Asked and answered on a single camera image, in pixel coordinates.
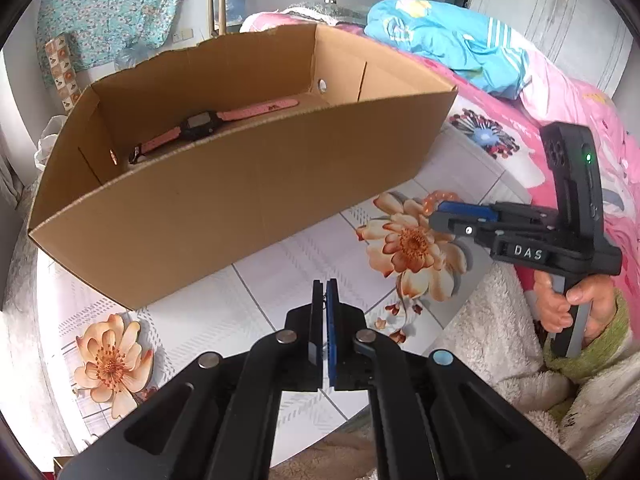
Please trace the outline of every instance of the patterned box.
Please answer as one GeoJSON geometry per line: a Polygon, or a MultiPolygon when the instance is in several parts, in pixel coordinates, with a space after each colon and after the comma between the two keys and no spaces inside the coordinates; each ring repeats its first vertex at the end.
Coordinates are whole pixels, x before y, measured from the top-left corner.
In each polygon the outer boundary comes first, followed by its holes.
{"type": "Polygon", "coordinates": [[[76,81],[76,71],[71,64],[71,55],[65,35],[60,34],[47,41],[45,51],[58,95],[62,100],[63,107],[65,107],[65,112],[69,114],[80,98],[80,89],[76,81]]]}

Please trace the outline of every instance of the silver bolt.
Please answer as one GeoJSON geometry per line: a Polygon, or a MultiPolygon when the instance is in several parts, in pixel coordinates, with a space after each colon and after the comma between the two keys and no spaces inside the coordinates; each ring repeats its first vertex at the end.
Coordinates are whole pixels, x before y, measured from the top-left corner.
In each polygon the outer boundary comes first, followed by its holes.
{"type": "Polygon", "coordinates": [[[276,339],[278,343],[282,343],[283,345],[287,345],[293,343],[298,338],[298,334],[293,332],[293,330],[280,330],[276,334],[276,339]]]}
{"type": "Polygon", "coordinates": [[[369,328],[363,328],[356,332],[356,339],[361,343],[373,343],[376,339],[376,333],[369,328]]]}
{"type": "Polygon", "coordinates": [[[215,368],[220,364],[220,356],[215,352],[206,352],[198,357],[200,368],[215,368]]]}

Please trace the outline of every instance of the pink blanket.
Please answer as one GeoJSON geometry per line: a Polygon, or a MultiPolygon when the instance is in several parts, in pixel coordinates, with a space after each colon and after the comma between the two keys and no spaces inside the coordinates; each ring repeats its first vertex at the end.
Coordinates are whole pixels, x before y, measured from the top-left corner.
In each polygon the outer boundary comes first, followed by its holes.
{"type": "MultiPolygon", "coordinates": [[[[265,30],[301,20],[277,12],[250,16],[243,32],[265,30]]],[[[339,28],[363,35],[362,28],[339,28]]],[[[640,150],[626,133],[613,102],[598,89],[564,76],[540,54],[532,52],[532,85],[519,103],[505,102],[479,90],[435,61],[403,54],[428,66],[458,85],[458,97],[449,122],[484,148],[527,190],[532,203],[556,207],[556,192],[538,131],[540,124],[559,120],[590,127],[598,154],[602,180],[605,231],[623,253],[622,272],[614,282],[625,295],[632,326],[640,333],[640,150]]],[[[518,269],[525,291],[532,289],[532,272],[518,269]]]]}

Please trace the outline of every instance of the floral curtain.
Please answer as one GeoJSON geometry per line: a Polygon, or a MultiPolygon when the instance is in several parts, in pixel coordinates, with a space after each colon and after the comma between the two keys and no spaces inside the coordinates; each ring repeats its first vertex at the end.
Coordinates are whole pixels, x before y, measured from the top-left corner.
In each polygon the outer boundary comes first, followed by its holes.
{"type": "Polygon", "coordinates": [[[44,46],[66,34],[73,66],[85,70],[113,61],[133,43],[159,47],[181,0],[42,0],[36,44],[45,82],[52,84],[44,46]]]}

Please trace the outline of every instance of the brown cardboard box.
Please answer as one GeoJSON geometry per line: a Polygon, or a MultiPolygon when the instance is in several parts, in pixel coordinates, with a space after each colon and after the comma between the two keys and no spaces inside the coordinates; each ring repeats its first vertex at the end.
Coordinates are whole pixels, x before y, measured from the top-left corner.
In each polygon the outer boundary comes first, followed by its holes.
{"type": "Polygon", "coordinates": [[[82,94],[28,231],[78,278],[140,308],[413,177],[455,94],[404,55],[321,25],[165,52],[82,94]],[[286,96],[300,104],[127,163],[186,117],[286,96]]]}

